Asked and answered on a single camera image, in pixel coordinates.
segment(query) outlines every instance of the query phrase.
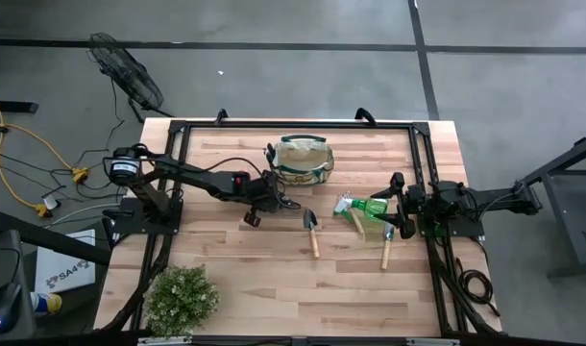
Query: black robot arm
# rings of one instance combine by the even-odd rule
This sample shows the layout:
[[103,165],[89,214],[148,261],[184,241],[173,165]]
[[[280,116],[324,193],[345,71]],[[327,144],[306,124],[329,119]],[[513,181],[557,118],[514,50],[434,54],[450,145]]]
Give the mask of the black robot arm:
[[391,223],[400,229],[402,238],[415,234],[415,227],[408,215],[422,215],[425,220],[446,224],[450,220],[465,219],[478,223],[483,214],[492,210],[510,210],[515,213],[533,215],[542,207],[534,189],[516,182],[510,188],[477,191],[463,183],[441,181],[431,185],[432,192],[425,194],[420,185],[409,185],[403,194],[403,175],[394,173],[389,188],[372,195],[372,198],[398,198],[396,213],[377,214],[376,218]]
[[[158,179],[198,187],[221,201],[249,205],[252,208],[244,217],[244,221],[255,227],[260,222],[256,217],[257,210],[276,212],[280,208],[299,208],[298,204],[278,192],[277,178],[267,170],[259,172],[260,178],[253,180],[248,172],[243,171],[211,172],[176,161],[169,156],[152,153],[143,144],[118,148],[109,160],[110,180],[116,185],[129,188],[144,204],[154,221],[160,218],[164,222],[172,210],[169,196],[150,184]],[[143,161],[149,161],[154,169],[143,174]]]

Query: wooden handle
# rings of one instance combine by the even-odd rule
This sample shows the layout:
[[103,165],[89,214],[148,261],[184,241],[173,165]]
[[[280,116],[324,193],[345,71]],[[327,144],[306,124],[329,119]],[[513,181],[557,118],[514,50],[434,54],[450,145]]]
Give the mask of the wooden handle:
[[312,242],[312,254],[314,254],[314,258],[319,258],[319,243],[316,242],[316,232],[314,230],[310,230],[310,240]]
[[387,270],[387,263],[389,263],[389,249],[391,248],[391,240],[385,239],[385,245],[382,248],[382,260],[380,261],[380,269]]
[[359,234],[365,235],[366,232],[363,230],[363,226],[361,226],[361,221],[359,221],[357,214],[353,210],[351,210],[351,217],[353,218],[354,224],[357,226],[357,231]]

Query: garden tool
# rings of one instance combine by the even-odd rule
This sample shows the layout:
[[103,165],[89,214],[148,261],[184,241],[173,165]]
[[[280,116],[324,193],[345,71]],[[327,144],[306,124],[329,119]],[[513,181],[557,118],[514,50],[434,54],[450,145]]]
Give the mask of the garden tool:
[[351,198],[351,193],[347,191],[338,196],[338,202],[335,204],[335,208],[333,210],[334,215],[343,215],[347,218],[350,222],[353,222],[354,225],[357,227],[357,231],[360,235],[364,235],[365,231],[363,226],[361,225],[361,221],[359,221],[359,217],[351,210],[351,203],[353,199]]
[[387,270],[387,264],[389,263],[389,250],[391,249],[391,240],[393,240],[393,233],[395,227],[385,222],[384,235],[385,242],[382,247],[382,260],[380,261],[380,269]]
[[316,241],[316,232],[314,229],[318,225],[316,216],[312,210],[306,208],[304,212],[304,228],[310,230],[310,242],[312,244],[312,254],[315,259],[319,258],[319,244]]

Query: white object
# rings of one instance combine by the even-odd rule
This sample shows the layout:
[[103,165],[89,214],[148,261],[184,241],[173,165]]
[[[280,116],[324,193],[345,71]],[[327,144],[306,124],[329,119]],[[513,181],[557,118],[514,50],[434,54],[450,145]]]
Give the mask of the white object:
[[[69,234],[86,244],[94,246],[94,230]],[[37,272],[35,292],[54,293],[94,284],[94,263],[61,255],[50,249],[37,248]]]

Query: small shovel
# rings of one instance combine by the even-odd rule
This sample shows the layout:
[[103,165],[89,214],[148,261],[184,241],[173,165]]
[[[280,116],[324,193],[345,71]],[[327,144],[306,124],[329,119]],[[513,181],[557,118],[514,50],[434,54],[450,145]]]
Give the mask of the small shovel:
[[382,260],[380,261],[380,269],[387,270],[387,264],[389,263],[389,250],[391,250],[391,240],[393,240],[393,233],[395,227],[385,222],[384,226],[384,236],[385,236],[385,243],[382,247]]
[[306,208],[304,212],[304,228],[310,230],[310,241],[312,243],[312,254],[315,259],[319,258],[319,244],[316,242],[316,232],[314,229],[318,225],[316,216],[312,210]]

